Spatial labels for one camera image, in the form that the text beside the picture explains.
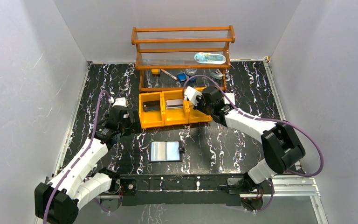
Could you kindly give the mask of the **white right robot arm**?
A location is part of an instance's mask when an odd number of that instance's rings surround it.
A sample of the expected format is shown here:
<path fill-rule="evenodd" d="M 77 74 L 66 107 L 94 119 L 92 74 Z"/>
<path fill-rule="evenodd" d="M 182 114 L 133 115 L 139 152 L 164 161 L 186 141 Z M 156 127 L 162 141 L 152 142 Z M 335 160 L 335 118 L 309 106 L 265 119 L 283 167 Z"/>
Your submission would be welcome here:
<path fill-rule="evenodd" d="M 240 108 L 225 103 L 224 94 L 216 87 L 198 91 L 193 87 L 184 90 L 184 99 L 193 108 L 212 117 L 225 127 L 241 131 L 262 144 L 264 159 L 243 176 L 243 186 L 249 193 L 262 188 L 262 182 L 277 174 L 283 174 L 306 153 L 295 130 L 284 121 L 264 121 L 251 117 Z"/>

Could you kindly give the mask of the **black leather card holder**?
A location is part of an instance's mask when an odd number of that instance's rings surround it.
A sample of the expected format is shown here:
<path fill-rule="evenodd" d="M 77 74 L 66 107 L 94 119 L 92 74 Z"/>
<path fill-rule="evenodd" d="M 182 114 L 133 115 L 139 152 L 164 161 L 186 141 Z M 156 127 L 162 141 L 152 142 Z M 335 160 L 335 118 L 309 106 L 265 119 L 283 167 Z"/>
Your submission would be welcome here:
<path fill-rule="evenodd" d="M 154 141 L 150 145 L 149 162 L 179 162 L 184 152 L 179 141 Z"/>

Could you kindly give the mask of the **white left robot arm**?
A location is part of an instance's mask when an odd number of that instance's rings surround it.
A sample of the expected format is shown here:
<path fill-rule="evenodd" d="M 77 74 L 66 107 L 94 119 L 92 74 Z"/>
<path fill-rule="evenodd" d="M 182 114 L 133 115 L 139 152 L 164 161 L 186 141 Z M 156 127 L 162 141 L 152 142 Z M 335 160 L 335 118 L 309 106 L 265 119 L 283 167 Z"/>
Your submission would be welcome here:
<path fill-rule="evenodd" d="M 108 168 L 91 174 L 96 163 L 123 136 L 141 130 L 138 111 L 129 109 L 125 98 L 110 98 L 109 103 L 109 114 L 97 123 L 94 135 L 76 156 L 57 176 L 35 188 L 35 215 L 45 224 L 72 224 L 81 208 L 101 193 L 122 196 L 130 185 L 130 181 L 121 181 L 120 175 Z"/>

